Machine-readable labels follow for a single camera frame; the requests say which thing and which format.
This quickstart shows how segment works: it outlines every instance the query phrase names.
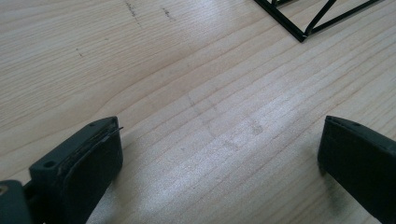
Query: black metal frame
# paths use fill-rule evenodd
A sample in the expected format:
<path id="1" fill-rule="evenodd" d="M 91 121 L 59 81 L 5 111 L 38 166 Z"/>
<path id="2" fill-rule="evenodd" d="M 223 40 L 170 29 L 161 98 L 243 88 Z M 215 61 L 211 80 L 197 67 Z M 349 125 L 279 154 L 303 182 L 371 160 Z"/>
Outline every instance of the black metal frame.
<path id="1" fill-rule="evenodd" d="M 280 12 L 277 7 L 285 5 L 295 0 L 272 0 L 268 2 L 267 0 L 255 0 L 262 8 L 265 9 L 275 20 L 277 20 L 285 29 L 287 29 L 294 37 L 296 37 L 300 42 L 304 42 L 309 36 L 315 35 L 323 30 L 335 25 L 338 22 L 344 21 L 345 19 L 357 14 L 364 9 L 373 6 L 383 0 L 369 0 L 358 7 L 350 9 L 348 12 L 335 17 L 332 20 L 326 21 L 320 26 L 316 27 L 320 19 L 329 11 L 329 9 L 334 5 L 337 0 L 329 0 L 326 5 L 320 10 L 320 12 L 315 16 L 315 18 L 308 24 L 305 32 L 300 30 L 292 21 L 290 21 L 285 15 Z"/>

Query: dark mark on wood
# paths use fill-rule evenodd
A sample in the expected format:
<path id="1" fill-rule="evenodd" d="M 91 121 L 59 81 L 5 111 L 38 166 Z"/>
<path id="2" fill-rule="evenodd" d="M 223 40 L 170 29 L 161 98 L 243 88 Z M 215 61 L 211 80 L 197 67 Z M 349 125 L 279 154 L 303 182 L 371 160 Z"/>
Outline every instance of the dark mark on wood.
<path id="1" fill-rule="evenodd" d="M 264 128 L 257 122 L 255 121 L 252 125 L 251 125 L 252 131 L 254 135 L 259 135 L 262 132 L 264 132 Z"/>
<path id="2" fill-rule="evenodd" d="M 131 3 L 129 3 L 127 0 L 125 0 L 125 5 L 128 7 L 129 11 L 132 14 L 132 17 L 134 17 L 134 20 L 136 21 L 136 23 L 140 26 L 140 28 L 142 27 L 142 25 L 140 24 L 140 21 L 137 19 L 136 17 L 136 12 L 134 11 L 134 6 L 131 5 Z"/>
<path id="3" fill-rule="evenodd" d="M 162 7 L 162 9 L 163 9 L 163 12 L 165 13 L 165 16 L 166 16 L 167 18 L 169 18 L 169 21 L 175 21 L 175 20 L 176 20 L 175 18 L 173 18 L 173 17 L 170 15 L 169 11 L 166 10 L 166 8 Z"/>
<path id="4" fill-rule="evenodd" d="M 76 49 L 77 53 L 79 54 L 79 57 L 83 58 L 84 56 L 82 56 L 82 54 L 78 51 L 78 49 Z"/>

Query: black plastic part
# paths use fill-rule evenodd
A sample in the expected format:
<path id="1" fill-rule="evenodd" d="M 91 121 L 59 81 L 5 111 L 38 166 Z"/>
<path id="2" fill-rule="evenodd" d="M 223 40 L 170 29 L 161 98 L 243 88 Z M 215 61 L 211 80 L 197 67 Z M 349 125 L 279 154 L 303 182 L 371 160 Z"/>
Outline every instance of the black plastic part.
<path id="1" fill-rule="evenodd" d="M 347 119 L 327 117 L 319 166 L 382 223 L 396 223 L 396 142 Z"/>
<path id="2" fill-rule="evenodd" d="M 48 223 L 85 223 L 122 166 L 117 118 L 85 126 L 30 167 Z"/>
<path id="3" fill-rule="evenodd" d="M 320 26 L 316 27 L 320 19 L 329 11 L 332 5 L 336 2 L 336 0 L 329 0 L 326 5 L 322 8 L 322 10 L 315 16 L 315 18 L 308 24 L 305 32 L 300 30 L 292 21 L 290 21 L 282 12 L 280 12 L 277 7 L 285 5 L 287 3 L 292 2 L 293 0 L 272 0 L 272 2 L 268 2 L 267 0 L 255 0 L 262 8 L 265 9 L 277 22 L 279 22 L 286 30 L 289 31 L 298 41 L 304 42 L 309 36 L 317 34 L 321 31 L 326 30 L 327 28 L 332 27 L 338 22 L 344 21 L 347 18 L 357 14 L 358 12 L 363 11 L 364 9 L 373 6 L 375 3 L 378 3 L 383 0 L 369 0 L 358 7 L 354 7 L 347 11 L 346 13 L 335 17 L 332 20 L 326 21 Z"/>
<path id="4" fill-rule="evenodd" d="M 0 223 L 85 223 L 121 166 L 117 118 L 97 120 L 35 162 L 24 187 L 0 182 Z"/>
<path id="5" fill-rule="evenodd" d="M 33 223 L 19 181 L 0 181 L 0 223 Z"/>

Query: black metal rod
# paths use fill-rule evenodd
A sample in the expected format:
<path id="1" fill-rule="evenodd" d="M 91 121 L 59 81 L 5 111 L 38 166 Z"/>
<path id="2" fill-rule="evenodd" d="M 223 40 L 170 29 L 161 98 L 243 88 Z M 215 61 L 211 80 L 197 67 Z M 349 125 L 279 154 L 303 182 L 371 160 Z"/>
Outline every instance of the black metal rod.
<path id="1" fill-rule="evenodd" d="M 326 14 L 326 12 L 329 11 L 329 9 L 334 5 L 334 3 L 337 0 L 329 0 L 326 5 L 320 10 L 317 16 L 308 24 L 305 30 L 306 35 L 311 35 L 312 30 L 315 28 L 315 26 L 318 24 L 318 22 L 323 18 L 323 16 Z"/>
<path id="2" fill-rule="evenodd" d="M 383 1 L 383 0 L 370 0 L 370 1 L 367 1 L 366 3 L 361 4 L 358 7 L 352 8 L 348 12 L 346 12 L 346 13 L 344 13 L 330 21 L 326 21 L 325 23 L 321 24 L 320 26 L 312 29 L 310 34 L 313 35 L 313 34 L 319 33 L 321 31 L 335 25 L 338 22 L 344 21 L 347 18 L 354 16 L 358 12 L 363 11 L 364 9 L 367 9 L 368 7 L 373 6 L 375 3 L 379 3 L 380 1 Z"/>
<path id="3" fill-rule="evenodd" d="M 303 42 L 306 35 L 293 22 L 285 17 L 276 7 L 272 6 L 267 0 L 255 0 L 265 11 L 267 11 L 277 22 L 287 29 L 296 39 Z"/>
<path id="4" fill-rule="evenodd" d="M 276 1 L 276 6 L 280 7 L 282 5 L 285 5 L 287 3 L 291 3 L 291 2 L 294 2 L 294 1 L 298 1 L 298 0 L 277 0 Z"/>

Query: table surface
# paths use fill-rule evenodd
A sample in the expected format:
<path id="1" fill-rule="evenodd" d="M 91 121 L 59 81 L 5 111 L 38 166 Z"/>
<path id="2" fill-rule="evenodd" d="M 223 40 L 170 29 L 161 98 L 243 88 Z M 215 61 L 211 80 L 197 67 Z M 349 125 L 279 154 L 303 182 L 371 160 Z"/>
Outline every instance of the table surface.
<path id="1" fill-rule="evenodd" d="M 281 10 L 304 28 L 324 2 Z M 90 223 L 377 222 L 317 155 L 326 115 L 396 138 L 395 1 L 301 44 L 253 0 L 2 0 L 0 50 L 1 179 L 124 127 Z"/>

